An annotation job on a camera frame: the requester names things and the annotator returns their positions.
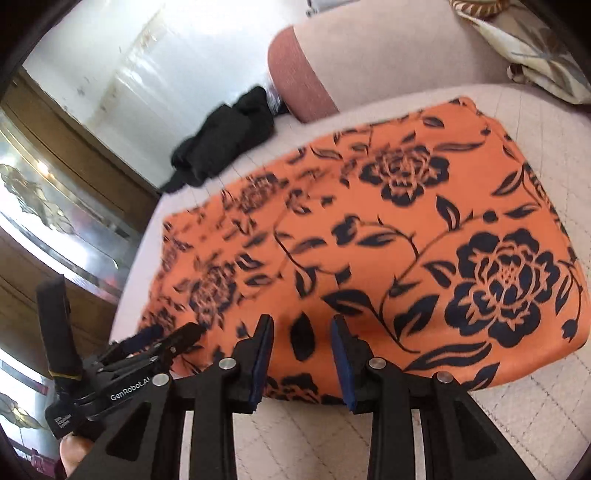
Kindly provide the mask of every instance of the metal screw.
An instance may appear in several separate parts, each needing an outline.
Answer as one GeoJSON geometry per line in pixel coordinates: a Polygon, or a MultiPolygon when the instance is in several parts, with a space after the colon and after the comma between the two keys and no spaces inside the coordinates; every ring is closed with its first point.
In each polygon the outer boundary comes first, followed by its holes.
{"type": "Polygon", "coordinates": [[[156,385],[157,387],[163,387],[168,383],[169,379],[170,379],[170,377],[167,374],[158,374],[158,375],[154,375],[154,378],[152,379],[152,383],[154,385],[156,385]]]}
{"type": "Polygon", "coordinates": [[[231,370],[236,366],[236,360],[234,360],[231,356],[222,358],[219,363],[217,364],[219,368],[222,370],[231,370]]]}
{"type": "Polygon", "coordinates": [[[374,370],[381,370],[386,366],[386,360],[378,356],[375,356],[369,361],[369,366],[374,370]]]}
{"type": "Polygon", "coordinates": [[[453,375],[450,372],[446,372],[445,370],[441,370],[440,372],[437,372],[436,377],[441,383],[452,383],[453,382],[453,375]]]}

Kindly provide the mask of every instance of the wooden cabinet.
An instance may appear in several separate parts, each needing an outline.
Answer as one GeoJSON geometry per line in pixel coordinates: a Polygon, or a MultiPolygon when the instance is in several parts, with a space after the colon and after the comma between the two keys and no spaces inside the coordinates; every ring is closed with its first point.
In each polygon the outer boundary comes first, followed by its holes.
{"type": "MultiPolygon", "coordinates": [[[[141,237],[158,202],[158,194],[150,184],[62,111],[23,70],[8,88],[1,107],[56,174],[67,176],[78,192],[92,198],[93,203],[112,213],[113,218],[121,219],[141,237]]],[[[9,234],[10,225],[3,225],[6,229],[0,228],[0,348],[48,375],[35,289],[57,273],[39,260],[45,257],[24,248],[25,242],[16,240],[18,235],[9,234]]],[[[71,281],[66,283],[74,341],[84,358],[107,344],[116,300],[106,301],[71,281]]]]}

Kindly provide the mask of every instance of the black flower pattern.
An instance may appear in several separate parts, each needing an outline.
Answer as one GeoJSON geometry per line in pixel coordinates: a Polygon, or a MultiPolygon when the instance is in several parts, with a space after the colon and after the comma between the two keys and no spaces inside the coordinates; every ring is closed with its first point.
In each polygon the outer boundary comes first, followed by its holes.
{"type": "Polygon", "coordinates": [[[189,307],[196,314],[196,322],[210,330],[217,324],[224,328],[224,312],[234,302],[236,267],[231,263],[209,267],[205,276],[193,284],[189,307]]]}
{"type": "Polygon", "coordinates": [[[552,296],[560,276],[551,252],[520,228],[502,241],[487,232],[474,234],[457,249],[463,281],[445,310],[448,325],[463,336],[488,327],[506,348],[517,345],[540,324],[539,304],[552,296]]]}
{"type": "Polygon", "coordinates": [[[170,242],[166,243],[168,243],[168,245],[164,248],[162,253],[162,270],[170,272],[177,262],[178,251],[174,244],[171,244],[170,242]]]}
{"type": "Polygon", "coordinates": [[[449,162],[432,157],[424,145],[385,149],[366,164],[359,175],[361,181],[382,186],[382,198],[400,207],[407,207],[423,195],[425,189],[449,179],[449,162]]]}
{"type": "Polygon", "coordinates": [[[272,173],[266,173],[258,177],[248,177],[248,181],[248,185],[241,190],[238,199],[238,209],[246,214],[263,207],[279,189],[289,183],[287,180],[279,180],[272,173]]]}

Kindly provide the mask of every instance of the blue gripper pad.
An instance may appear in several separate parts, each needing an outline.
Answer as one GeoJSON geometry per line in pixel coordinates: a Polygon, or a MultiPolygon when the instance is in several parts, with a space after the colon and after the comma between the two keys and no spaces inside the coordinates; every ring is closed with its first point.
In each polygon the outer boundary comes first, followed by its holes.
{"type": "Polygon", "coordinates": [[[252,388],[248,403],[253,410],[262,400],[262,393],[265,389],[265,382],[267,381],[267,370],[269,368],[269,361],[271,360],[271,351],[273,349],[273,340],[275,336],[275,328],[273,320],[268,317],[264,320],[264,331],[262,334],[261,347],[255,360],[255,366],[252,371],[252,388]]]}
{"type": "Polygon", "coordinates": [[[336,371],[339,376],[340,388],[343,392],[343,401],[349,407],[350,411],[355,411],[357,400],[355,398],[355,387],[353,385],[353,371],[347,353],[345,344],[339,334],[339,326],[336,319],[330,324],[330,343],[332,345],[333,357],[335,359],[336,371]]]}

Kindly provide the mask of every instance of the black gripper frame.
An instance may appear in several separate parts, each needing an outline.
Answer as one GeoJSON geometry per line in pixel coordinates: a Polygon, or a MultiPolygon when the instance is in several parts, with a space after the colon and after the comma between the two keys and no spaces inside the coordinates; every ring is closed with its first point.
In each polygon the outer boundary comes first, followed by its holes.
{"type": "Polygon", "coordinates": [[[342,316],[331,324],[343,398],[355,413],[373,413],[368,480],[414,480],[411,410],[421,416],[427,480],[534,480],[519,455],[449,373],[403,373],[376,359],[342,316]]]}
{"type": "Polygon", "coordinates": [[[233,360],[179,380],[154,377],[113,414],[69,479],[178,479],[185,413],[192,410],[189,479],[236,480],[232,414],[251,414],[260,403],[273,337],[273,321],[262,315],[254,335],[234,348],[233,360]]]}

